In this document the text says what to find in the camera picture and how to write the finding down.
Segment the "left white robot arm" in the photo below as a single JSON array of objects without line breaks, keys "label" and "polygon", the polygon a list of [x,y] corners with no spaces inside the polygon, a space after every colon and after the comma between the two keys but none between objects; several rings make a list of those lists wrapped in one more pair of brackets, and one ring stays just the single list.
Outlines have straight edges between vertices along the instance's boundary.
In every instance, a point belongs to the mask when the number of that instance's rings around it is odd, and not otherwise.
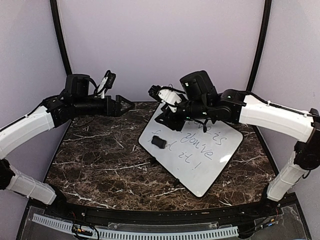
[{"label": "left white robot arm", "polygon": [[[0,130],[0,188],[51,205],[51,210],[60,218],[67,218],[70,206],[63,195],[47,183],[40,182],[13,167],[6,159],[13,150],[32,138],[58,128],[80,116],[121,117],[134,109],[135,104],[121,95],[115,99],[106,95],[116,79],[108,70],[99,85],[86,74],[70,74],[65,87],[58,95],[42,102],[30,113],[22,116]],[[94,91],[89,94],[89,84]]]}]

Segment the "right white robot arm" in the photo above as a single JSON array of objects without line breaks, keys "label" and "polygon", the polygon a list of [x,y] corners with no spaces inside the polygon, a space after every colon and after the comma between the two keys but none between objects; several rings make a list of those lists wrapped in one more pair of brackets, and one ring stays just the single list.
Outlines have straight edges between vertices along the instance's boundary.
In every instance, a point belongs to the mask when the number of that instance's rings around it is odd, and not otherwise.
[{"label": "right white robot arm", "polygon": [[255,205],[255,213],[266,217],[285,193],[300,179],[320,166],[320,114],[297,110],[264,100],[247,90],[227,89],[218,93],[205,70],[180,79],[182,90],[153,85],[148,94],[163,103],[156,122],[173,131],[182,130],[186,121],[194,121],[207,131],[207,123],[258,126],[297,140],[293,152],[275,179],[264,190],[264,199]]}]

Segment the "white whiteboard black frame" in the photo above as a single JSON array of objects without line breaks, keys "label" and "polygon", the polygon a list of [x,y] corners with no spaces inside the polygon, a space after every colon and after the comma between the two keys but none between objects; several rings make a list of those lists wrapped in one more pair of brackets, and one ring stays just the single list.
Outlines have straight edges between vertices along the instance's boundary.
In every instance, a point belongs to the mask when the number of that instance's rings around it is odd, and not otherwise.
[{"label": "white whiteboard black frame", "polygon": [[[158,103],[138,142],[175,179],[196,197],[202,197],[239,149],[244,136],[230,125],[217,121],[207,123],[207,131],[197,122],[188,121],[181,131],[159,124],[162,113]],[[166,140],[165,149],[151,143],[156,135]]]}]

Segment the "red whiteboard eraser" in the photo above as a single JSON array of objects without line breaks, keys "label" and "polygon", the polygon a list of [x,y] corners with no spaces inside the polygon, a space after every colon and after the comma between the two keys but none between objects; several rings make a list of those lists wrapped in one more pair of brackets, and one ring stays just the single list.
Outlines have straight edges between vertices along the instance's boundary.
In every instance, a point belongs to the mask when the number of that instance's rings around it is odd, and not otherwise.
[{"label": "red whiteboard eraser", "polygon": [[157,135],[154,135],[151,139],[151,144],[157,146],[159,149],[165,149],[167,141]]}]

